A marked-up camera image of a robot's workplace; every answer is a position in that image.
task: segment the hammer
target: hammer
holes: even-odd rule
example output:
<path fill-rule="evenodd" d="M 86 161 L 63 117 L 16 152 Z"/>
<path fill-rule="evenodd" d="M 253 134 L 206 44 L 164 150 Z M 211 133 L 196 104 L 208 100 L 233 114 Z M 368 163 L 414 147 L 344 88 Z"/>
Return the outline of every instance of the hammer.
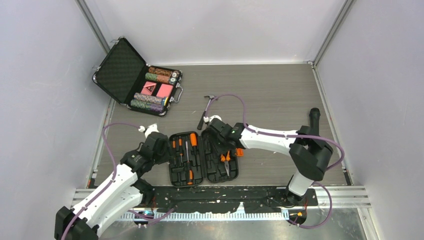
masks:
<path fill-rule="evenodd" d="M 212 99 L 215 98 L 215 96 L 214 95 L 206 95 L 206 96 L 204 96 L 204 98 L 209 98 L 209 102 L 207 102 L 206 108 L 204 109 L 204 112 L 201 115 L 199 124 L 197 125 L 197 130 L 202 130 L 203 123 L 204 123 L 203 117 L 206 115 L 206 109 L 208 109 L 209 104 L 211 103 Z"/>

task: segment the black case lid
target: black case lid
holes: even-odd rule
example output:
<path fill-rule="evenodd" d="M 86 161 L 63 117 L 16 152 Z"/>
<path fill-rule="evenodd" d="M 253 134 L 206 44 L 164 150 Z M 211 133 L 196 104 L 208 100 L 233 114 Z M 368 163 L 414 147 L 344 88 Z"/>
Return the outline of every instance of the black case lid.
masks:
<path fill-rule="evenodd" d="M 144 67 L 146 67 L 146 61 L 125 37 L 120 37 L 92 79 L 107 94 L 122 104 Z"/>

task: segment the white wall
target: white wall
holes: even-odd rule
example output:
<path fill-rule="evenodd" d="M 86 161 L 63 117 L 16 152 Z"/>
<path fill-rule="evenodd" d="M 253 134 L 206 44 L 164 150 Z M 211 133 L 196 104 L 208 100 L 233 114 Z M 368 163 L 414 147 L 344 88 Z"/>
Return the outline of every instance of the white wall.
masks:
<path fill-rule="evenodd" d="M 424 2 L 356 1 L 318 66 L 386 239 L 422 239 Z"/>
<path fill-rule="evenodd" d="M 73 0 L 0 3 L 1 239 L 53 239 L 92 164 L 109 97 L 105 53 Z"/>
<path fill-rule="evenodd" d="M 344 0 L 87 0 L 150 64 L 313 60 Z"/>

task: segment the orange-handled pliers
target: orange-handled pliers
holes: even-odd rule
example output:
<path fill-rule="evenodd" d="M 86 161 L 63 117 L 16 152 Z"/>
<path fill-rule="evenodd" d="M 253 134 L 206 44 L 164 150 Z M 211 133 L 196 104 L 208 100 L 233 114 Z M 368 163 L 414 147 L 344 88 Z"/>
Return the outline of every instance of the orange-handled pliers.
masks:
<path fill-rule="evenodd" d="M 226 175 L 228 177 L 230 176 L 230 164 L 228 163 L 228 161 L 230 160 L 231 160 L 230 151 L 228 151 L 228 153 L 226 154 L 226 157 L 223 154 L 221 154 L 221 162 L 224 163 Z"/>

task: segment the black tool case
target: black tool case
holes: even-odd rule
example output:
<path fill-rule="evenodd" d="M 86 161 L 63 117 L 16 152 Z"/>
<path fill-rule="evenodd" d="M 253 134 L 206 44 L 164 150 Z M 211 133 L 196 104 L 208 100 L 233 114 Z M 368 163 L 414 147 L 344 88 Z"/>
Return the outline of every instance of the black tool case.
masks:
<path fill-rule="evenodd" d="M 151 67 L 175 72 L 176 77 L 173 79 L 174 82 L 165 83 L 146 79 L 146 74 L 149 73 Z M 181 86 L 182 76 L 183 73 L 180 70 L 147 64 L 128 40 L 122 36 L 115 41 L 112 49 L 92 76 L 92 80 L 119 104 L 126 106 L 130 110 L 155 116 L 165 116 L 170 109 L 171 103 L 178 103 L 180 100 L 183 92 Z M 156 96 L 162 84 L 172 86 L 170 95 L 164 101 L 165 103 L 162 105 L 163 109 L 160 111 L 131 106 L 131 101 L 134 99 L 135 93 L 140 93 L 146 82 L 154 82 L 156 84 L 151 93 L 153 97 Z M 174 96 L 178 88 L 180 88 L 179 95 L 175 99 Z"/>
<path fill-rule="evenodd" d="M 194 134 L 196 139 L 196 147 L 192 146 L 192 134 Z M 188 131 L 176 133 L 169 137 L 172 155 L 174 156 L 169 160 L 169 177 L 174 187 L 197 186 L 203 182 L 205 177 L 211 183 L 223 183 L 237 178 L 239 175 L 237 150 L 232 149 L 229 151 L 230 161 L 228 161 L 228 164 L 230 171 L 228 176 L 225 164 L 221 162 L 221 155 L 216 153 L 208 137 L 206 130 L 200 136 L 195 131 Z M 188 143 L 188 160 L 186 142 Z M 188 181 L 189 168 L 191 168 L 193 173 L 192 184 L 189 184 Z"/>

